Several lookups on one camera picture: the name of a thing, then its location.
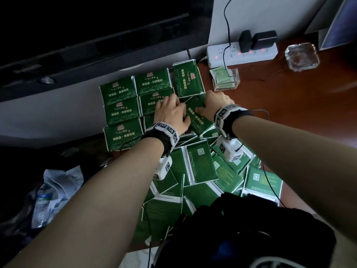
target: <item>black wrist strap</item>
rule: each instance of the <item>black wrist strap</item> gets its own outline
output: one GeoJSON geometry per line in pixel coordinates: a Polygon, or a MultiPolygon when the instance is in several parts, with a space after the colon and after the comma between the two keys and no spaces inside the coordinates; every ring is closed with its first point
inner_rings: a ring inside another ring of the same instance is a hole
{"type": "Polygon", "coordinates": [[[171,149],[170,137],[168,137],[164,132],[158,130],[150,130],[144,134],[141,139],[147,137],[154,137],[159,139],[163,143],[163,156],[168,156],[171,149]]]}
{"type": "MultiPolygon", "coordinates": [[[[214,117],[214,121],[216,122],[216,114],[218,113],[218,111],[215,113],[215,117],[214,117]]],[[[243,116],[254,116],[252,113],[249,112],[249,110],[238,110],[235,112],[231,112],[229,114],[229,116],[227,116],[224,119],[224,124],[223,124],[223,130],[226,132],[227,134],[227,139],[234,139],[237,138],[237,136],[234,134],[233,130],[232,130],[232,124],[233,122],[243,116]]]]}

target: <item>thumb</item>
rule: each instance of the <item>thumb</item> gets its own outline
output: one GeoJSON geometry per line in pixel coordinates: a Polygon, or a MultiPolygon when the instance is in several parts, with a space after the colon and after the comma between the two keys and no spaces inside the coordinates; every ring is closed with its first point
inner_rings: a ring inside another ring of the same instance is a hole
{"type": "Polygon", "coordinates": [[[187,130],[189,128],[190,124],[191,124],[190,116],[185,117],[184,124],[185,124],[186,130],[187,130]]]}
{"type": "Polygon", "coordinates": [[[197,114],[203,116],[203,113],[205,111],[205,108],[204,107],[197,107],[195,110],[194,110],[197,114]]]}

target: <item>person's left arm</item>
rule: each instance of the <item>person's left arm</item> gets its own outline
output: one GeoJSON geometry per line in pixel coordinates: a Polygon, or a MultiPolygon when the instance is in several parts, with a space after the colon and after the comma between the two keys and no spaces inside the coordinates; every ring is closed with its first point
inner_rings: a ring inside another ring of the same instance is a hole
{"type": "MultiPolygon", "coordinates": [[[[157,103],[154,121],[180,134],[191,121],[175,94],[157,103]]],[[[163,143],[147,137],[93,176],[10,267],[117,268],[136,228],[163,143]]]]}

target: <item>wristband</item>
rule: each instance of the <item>wristband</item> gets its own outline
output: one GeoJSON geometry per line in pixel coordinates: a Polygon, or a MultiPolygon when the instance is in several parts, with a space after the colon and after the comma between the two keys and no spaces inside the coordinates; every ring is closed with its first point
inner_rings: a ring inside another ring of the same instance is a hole
{"type": "Polygon", "coordinates": [[[148,128],[146,133],[141,137],[154,137],[159,139],[163,143],[163,156],[168,156],[178,142],[178,133],[175,129],[164,122],[158,122],[154,126],[148,128]]]}
{"type": "Polygon", "coordinates": [[[221,131],[222,135],[228,140],[237,138],[232,130],[233,122],[242,116],[253,116],[247,109],[236,104],[228,104],[219,109],[215,116],[214,122],[216,128],[221,131]]]}

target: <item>glass ashtray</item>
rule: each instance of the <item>glass ashtray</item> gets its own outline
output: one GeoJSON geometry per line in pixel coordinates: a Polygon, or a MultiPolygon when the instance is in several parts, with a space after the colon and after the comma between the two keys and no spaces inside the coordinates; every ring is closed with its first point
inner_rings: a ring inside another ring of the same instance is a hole
{"type": "Polygon", "coordinates": [[[215,91],[236,89],[241,82],[237,68],[214,71],[212,76],[215,91]]]}
{"type": "Polygon", "coordinates": [[[288,46],[285,50],[285,58],[293,71],[310,70],[320,64],[315,45],[309,42],[288,46]]]}

